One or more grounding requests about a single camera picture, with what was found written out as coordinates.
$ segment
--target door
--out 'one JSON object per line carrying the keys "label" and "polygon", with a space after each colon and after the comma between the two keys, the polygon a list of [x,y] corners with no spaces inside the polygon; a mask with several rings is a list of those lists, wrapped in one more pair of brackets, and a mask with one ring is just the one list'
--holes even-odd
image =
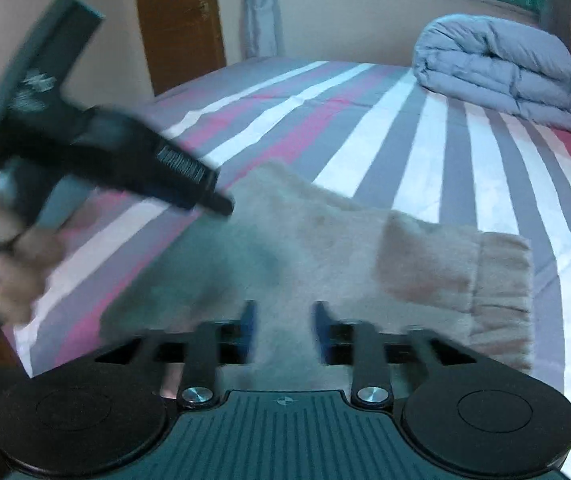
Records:
{"label": "door", "polygon": [[155,94],[225,66],[217,0],[137,0],[137,7]]}

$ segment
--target bed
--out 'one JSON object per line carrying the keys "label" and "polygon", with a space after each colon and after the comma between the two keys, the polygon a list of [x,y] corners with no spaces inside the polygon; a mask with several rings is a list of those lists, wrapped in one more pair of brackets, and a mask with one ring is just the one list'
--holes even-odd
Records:
{"label": "bed", "polygon": [[[220,70],[138,112],[220,166],[224,187],[277,158],[366,206],[528,238],[533,374],[571,400],[568,132],[425,91],[407,68],[281,58]],[[10,334],[31,375],[101,345],[107,305],[198,214],[117,192],[89,203],[98,221],[65,231],[69,256],[33,322]]]}

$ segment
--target metal screw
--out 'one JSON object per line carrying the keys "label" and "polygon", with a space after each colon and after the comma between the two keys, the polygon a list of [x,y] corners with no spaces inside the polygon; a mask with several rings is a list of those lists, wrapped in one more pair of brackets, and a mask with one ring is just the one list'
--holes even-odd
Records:
{"label": "metal screw", "polygon": [[186,388],[181,394],[183,400],[190,404],[203,404],[214,397],[214,394],[209,388],[204,388],[203,386],[193,386],[191,388]]}
{"label": "metal screw", "polygon": [[389,396],[390,394],[387,392],[387,390],[379,388],[379,386],[368,386],[366,388],[361,388],[357,393],[357,397],[363,402],[367,402],[368,404],[380,404],[385,402]]}

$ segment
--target garment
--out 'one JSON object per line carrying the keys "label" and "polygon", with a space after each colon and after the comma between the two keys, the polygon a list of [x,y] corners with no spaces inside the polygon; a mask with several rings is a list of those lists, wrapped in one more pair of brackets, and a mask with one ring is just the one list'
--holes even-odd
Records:
{"label": "garment", "polygon": [[413,67],[430,90],[571,131],[571,54],[552,34],[451,14],[424,28]]}
{"label": "garment", "polygon": [[252,364],[225,388],[349,389],[324,367],[312,304],[400,333],[422,325],[515,368],[531,364],[531,254],[523,238],[366,209],[270,162],[232,187],[229,220],[201,216],[108,308],[107,340],[191,330],[258,302]]}

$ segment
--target black circular disc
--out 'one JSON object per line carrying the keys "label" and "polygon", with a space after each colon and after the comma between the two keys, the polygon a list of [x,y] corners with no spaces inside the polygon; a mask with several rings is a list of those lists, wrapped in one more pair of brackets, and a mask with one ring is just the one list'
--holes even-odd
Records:
{"label": "black circular disc", "polygon": [[428,457],[468,476],[519,478],[571,448],[571,404],[507,367],[444,367],[408,398],[403,428]]}
{"label": "black circular disc", "polygon": [[88,476],[133,459],[166,423],[163,400],[127,368],[61,367],[0,398],[0,450],[40,476]]}

